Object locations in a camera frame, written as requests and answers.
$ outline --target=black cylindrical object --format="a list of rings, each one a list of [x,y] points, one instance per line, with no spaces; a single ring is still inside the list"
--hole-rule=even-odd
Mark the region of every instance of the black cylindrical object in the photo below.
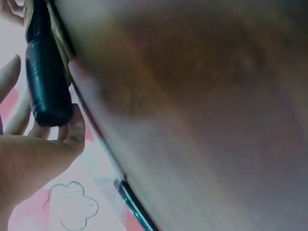
[[[73,106],[48,16],[45,2],[34,0],[27,34],[27,83],[35,121],[41,127],[60,127],[73,117]]]

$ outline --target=black handle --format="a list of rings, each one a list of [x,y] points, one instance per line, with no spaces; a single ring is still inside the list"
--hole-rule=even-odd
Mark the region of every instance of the black handle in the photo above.
[[[31,109],[41,127],[67,124],[73,117],[64,64],[51,32],[44,1],[34,0],[28,30],[26,73]]]

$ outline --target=blurry skin-toned surface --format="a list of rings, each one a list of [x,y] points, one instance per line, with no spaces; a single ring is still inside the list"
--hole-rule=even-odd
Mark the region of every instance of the blurry skin-toned surface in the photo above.
[[[161,230],[308,229],[306,3],[56,3],[82,98]]]

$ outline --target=finger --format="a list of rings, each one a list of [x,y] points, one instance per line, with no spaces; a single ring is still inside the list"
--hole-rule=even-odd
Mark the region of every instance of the finger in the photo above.
[[[30,120],[30,104],[28,93],[24,93],[16,113],[7,125],[4,135],[23,135]]]
[[[6,0],[0,0],[0,15],[12,23],[16,23],[20,26],[24,25],[24,19],[12,13],[12,10]]]
[[[37,122],[34,122],[33,128],[29,131],[29,137],[42,138],[47,140],[50,135],[50,128],[42,128]]]
[[[15,55],[12,60],[0,70],[0,103],[15,86],[20,73],[21,60]]]
[[[68,125],[59,128],[58,141],[65,141],[68,136]]]
[[[74,104],[73,107],[74,116],[68,123],[68,136],[64,143],[73,153],[81,153],[85,145],[86,125],[79,106]]]
[[[8,4],[11,8],[11,11],[16,14],[21,14],[24,11],[23,6],[17,5],[17,2],[15,0],[8,0]]]

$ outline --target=hand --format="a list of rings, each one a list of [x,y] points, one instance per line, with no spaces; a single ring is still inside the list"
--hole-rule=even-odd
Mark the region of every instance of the hand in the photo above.
[[[24,9],[21,4],[23,4],[23,0],[0,0],[0,16],[12,23],[23,26],[24,19],[21,15]]]
[[[0,70],[0,103],[16,84],[20,66],[20,57],[15,56]],[[59,128],[56,141],[46,140],[50,129],[37,124],[24,136],[29,117],[25,97],[4,131],[0,120],[0,222],[4,208],[10,214],[16,205],[63,173],[84,150],[85,122],[76,104],[73,119]]]

